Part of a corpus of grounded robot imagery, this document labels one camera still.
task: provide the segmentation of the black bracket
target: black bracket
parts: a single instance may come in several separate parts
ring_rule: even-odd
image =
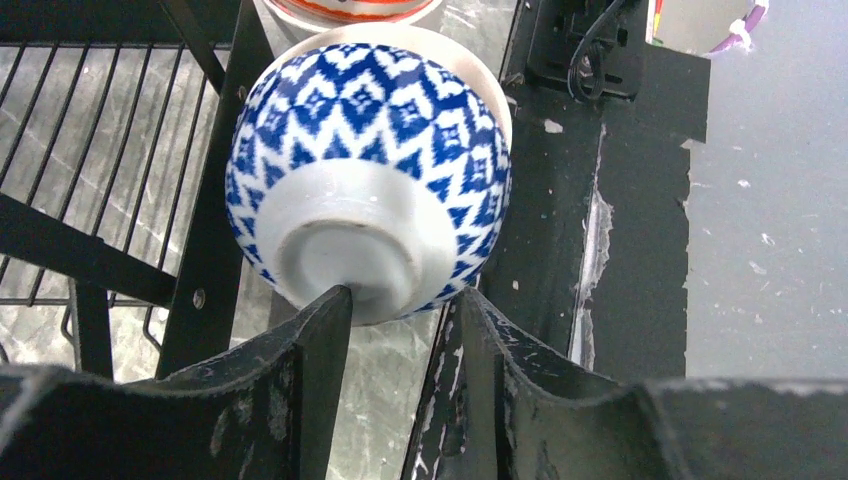
[[[602,49],[603,95],[633,99],[639,93],[643,62],[644,25],[649,2],[627,0],[620,7],[613,0],[535,0],[525,8],[536,9],[535,26],[525,75],[534,83],[568,90],[572,57],[592,25],[613,6],[610,18],[589,39]],[[588,64],[579,65],[586,88],[594,86]]]

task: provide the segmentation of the wire rack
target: wire rack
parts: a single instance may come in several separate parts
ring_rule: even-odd
[[[0,192],[176,274],[218,100],[185,46],[3,44],[0,82]],[[0,259],[7,346],[43,334],[28,307],[72,340],[67,279]],[[159,350],[164,312],[114,292],[109,307],[134,307],[121,318]]]

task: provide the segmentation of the black metal rack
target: black metal rack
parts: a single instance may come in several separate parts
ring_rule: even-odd
[[[709,63],[631,42],[619,58],[611,57],[612,71],[636,72],[638,78],[623,84],[640,88],[629,90],[626,101],[577,105],[550,72],[538,78],[528,59],[536,30],[549,23],[540,12],[555,15],[567,7],[564,14],[574,14],[584,2],[541,1],[544,8],[518,2],[501,73],[515,100],[513,205],[521,208],[507,216],[480,291],[461,292],[442,312],[402,478],[845,477],[844,382],[645,381],[683,373],[686,257],[678,234],[688,223],[676,194],[689,158],[680,143],[703,136]],[[645,31],[647,5],[630,1],[619,28]],[[6,279],[31,277],[16,282],[23,287],[2,302],[70,307],[63,329],[78,369],[86,372],[0,367],[0,476],[324,478],[349,341],[350,292],[335,287],[287,321],[272,309],[273,328],[227,351],[242,255],[224,213],[223,170],[244,92],[273,60],[253,1],[12,2],[0,11],[0,42],[14,49],[0,106],[10,101],[22,59],[44,58],[0,164],[0,252],[8,256],[2,270]],[[228,51],[226,71],[216,45]],[[88,123],[71,142],[79,149],[68,167],[72,181],[40,211],[40,184],[51,153],[62,145],[73,94],[85,86],[86,59],[95,54],[111,61],[97,83],[99,101],[88,106]],[[159,79],[159,108],[145,116],[137,106],[145,85],[158,81],[148,76],[157,59],[172,67]],[[62,88],[45,90],[57,68],[71,74],[61,75]],[[186,69],[198,85],[183,102],[190,114],[181,118],[191,118],[182,125],[186,142],[164,148],[163,122],[177,103],[174,79]],[[127,92],[130,111],[118,122],[114,150],[101,158],[91,147],[114,77],[124,71],[137,79]],[[680,89],[684,83],[688,88]],[[63,100],[49,116],[44,152],[17,158],[38,100],[48,94]],[[206,141],[204,112],[213,107]],[[569,137],[545,135],[545,118],[564,125]],[[130,153],[138,122],[147,122],[150,141]],[[174,154],[172,164],[163,160],[163,148]],[[137,181],[121,192],[131,221],[100,238],[109,199],[118,194],[122,158],[130,154],[143,158],[132,172]],[[92,167],[98,160],[104,163]],[[195,181],[187,174],[192,162],[198,164],[193,202],[185,195],[185,182]],[[167,208],[160,207],[167,213],[165,241],[157,255],[138,258],[136,220],[145,185],[162,163],[176,178],[162,200]],[[5,193],[10,178],[24,178],[15,172],[27,168],[28,181]],[[63,220],[86,168],[102,171],[95,215],[68,225]],[[587,199],[599,182],[622,175],[626,185],[605,195],[620,200],[616,232],[625,238],[615,244],[619,261],[610,262],[601,287],[609,286],[600,288],[592,307],[608,320],[594,330],[595,343],[606,349],[595,366],[627,385],[587,371],[583,357],[568,360],[569,345],[585,333],[570,320],[581,300],[571,286],[585,248],[580,223]],[[664,229],[654,228],[661,221],[668,222]],[[188,225],[184,239],[175,237],[180,225]],[[169,253],[170,240],[181,241],[179,261]],[[21,270],[21,262],[35,267]],[[630,301],[643,288],[644,280],[630,273],[639,269],[656,288],[641,303]],[[52,275],[69,278],[67,288],[45,289]],[[513,288],[517,278],[520,291]],[[155,379],[108,381],[109,308],[121,306],[145,309],[141,328],[152,342],[151,309],[169,309]],[[633,345],[646,335],[655,341]],[[629,349],[616,350],[623,343]]]

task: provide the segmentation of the black metal frame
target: black metal frame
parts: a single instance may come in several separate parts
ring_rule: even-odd
[[[207,7],[195,15],[198,2],[163,0],[166,14],[157,12],[148,23],[138,20],[153,15],[153,2],[107,3],[67,2],[90,14],[76,27],[68,22],[75,15],[64,5],[54,10],[56,15],[40,19],[17,4],[4,9],[0,25],[9,25],[4,19],[24,25],[13,33],[0,29],[0,42],[20,49],[13,70],[29,46],[50,48],[22,129],[57,49],[75,45],[84,56],[91,48],[103,48],[98,42],[113,43],[111,81],[121,49],[133,43],[142,48],[134,110],[151,52],[170,41],[178,42],[168,45],[177,49],[178,59],[188,47],[220,93],[213,133],[176,275],[162,269],[164,247],[156,267],[130,256],[132,231],[118,248],[97,238],[97,226],[84,233],[63,224],[69,196],[55,217],[31,208],[32,193],[23,201],[0,196],[0,252],[72,278],[68,298],[40,299],[41,270],[29,298],[4,303],[70,304],[63,330],[71,337],[67,324],[72,319],[78,368],[98,375],[0,368],[5,410],[0,473],[3,478],[324,478],[349,339],[349,292],[337,287],[291,321],[272,317],[269,332],[222,353],[230,340],[242,262],[224,214],[223,169],[241,108],[239,91],[273,60],[254,3],[220,0],[222,10]],[[131,5],[130,13],[115,13],[118,3],[119,9]],[[237,23],[220,28],[217,22],[228,17],[219,13],[238,3]],[[462,292],[443,312],[402,478],[845,477],[844,382],[644,381],[683,374],[681,278],[687,262],[680,233],[688,223],[680,203],[688,194],[683,183],[688,154],[680,144],[704,137],[709,63],[631,42],[609,57],[611,71],[631,88],[609,92],[618,99],[577,105],[550,72],[540,75],[533,70],[538,62],[528,59],[539,54],[540,44],[556,51],[551,45],[556,36],[540,36],[544,32],[537,30],[548,25],[551,12],[586,14],[579,4],[541,0],[537,8],[524,1],[517,5],[501,77],[514,100],[512,201],[520,208],[507,216],[480,291]],[[633,38],[645,31],[646,5],[631,1],[617,28],[639,32]],[[131,14],[141,17],[133,23]],[[127,29],[124,39],[133,42],[117,41],[120,28],[92,28],[104,18]],[[176,28],[165,28],[167,19]],[[54,36],[45,33],[44,22],[55,24]],[[229,41],[223,37],[233,31],[225,73],[212,42]],[[212,37],[204,37],[209,32]],[[0,104],[8,90],[7,82]],[[108,82],[83,160],[107,91]],[[201,89],[186,149],[194,142],[202,98]],[[65,106],[42,163],[49,158],[67,101]],[[559,123],[566,135],[546,132],[545,120]],[[161,123],[160,115],[154,137]],[[13,139],[0,181],[22,132]],[[167,235],[188,157],[186,151]],[[107,198],[114,175],[113,170]],[[73,182],[78,178],[76,171]],[[38,180],[33,188],[37,191]],[[585,334],[574,331],[572,320],[588,301],[580,289],[571,289],[581,281],[585,254],[578,226],[599,191],[614,199],[616,235],[624,236],[611,242],[607,271],[591,300],[597,318],[605,320],[592,331],[598,355],[569,361],[572,346]],[[101,219],[102,206],[95,224]],[[654,227],[660,233],[650,233]],[[647,273],[634,279],[634,271]],[[649,299],[639,297],[646,283],[654,287]],[[135,302],[116,294],[170,309],[156,380],[116,386],[102,378],[110,377],[112,368],[108,308]],[[280,317],[286,305],[275,301],[272,316]],[[614,324],[612,319],[627,321]],[[636,335],[654,341],[634,343]],[[621,345],[627,346],[623,353],[616,350]],[[596,370],[630,386],[580,365],[592,361]]]

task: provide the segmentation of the gray table surface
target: gray table surface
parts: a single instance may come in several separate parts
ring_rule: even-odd
[[[842,24],[848,4],[839,0],[787,0],[773,7],[755,31],[751,53],[727,52],[713,64],[709,138],[692,145],[688,201],[690,219],[689,375],[848,376],[848,302],[846,302],[846,65]],[[449,0],[442,33],[465,44],[497,72],[509,33],[512,0]],[[666,46],[703,52],[722,39],[732,20],[743,15],[744,0],[665,0],[659,32]],[[275,53],[289,44],[259,6]],[[0,79],[14,58],[0,49]],[[40,74],[47,52],[31,51],[0,109],[0,153],[11,138]],[[78,162],[80,132],[88,126],[93,103],[111,58],[92,52],[71,110],[52,152],[35,206],[57,211]],[[83,171],[81,186],[66,221],[90,228],[94,205],[103,195],[104,165],[115,156],[140,69],[140,53],[122,54],[104,121]],[[121,245],[137,191],[138,174],[149,148],[162,90],[174,52],[156,52],[145,77],[139,114],[127,147],[100,234]],[[14,169],[2,191],[26,196],[36,165],[44,155],[67,78],[78,52],[60,52],[54,74],[28,124]],[[130,252],[155,263],[162,248],[175,175],[187,136],[187,118],[202,79],[186,53],[157,148],[157,163],[146,187],[138,233]],[[205,145],[215,95],[205,93],[196,145]],[[192,150],[183,197],[193,196],[204,152]],[[190,201],[181,201],[177,228],[167,245],[165,267],[178,265]],[[12,262],[0,295],[29,292],[34,270]],[[42,294],[66,292],[65,280],[48,275]],[[244,268],[233,343],[266,327],[271,292]],[[153,330],[162,334],[166,312],[154,311]],[[143,310],[112,311],[116,379],[126,382],[152,375],[155,350],[141,336]],[[70,345],[59,334],[62,310],[56,307],[0,307],[0,341],[15,362],[73,365]],[[355,329],[339,406],[330,479],[397,478],[435,318]]]

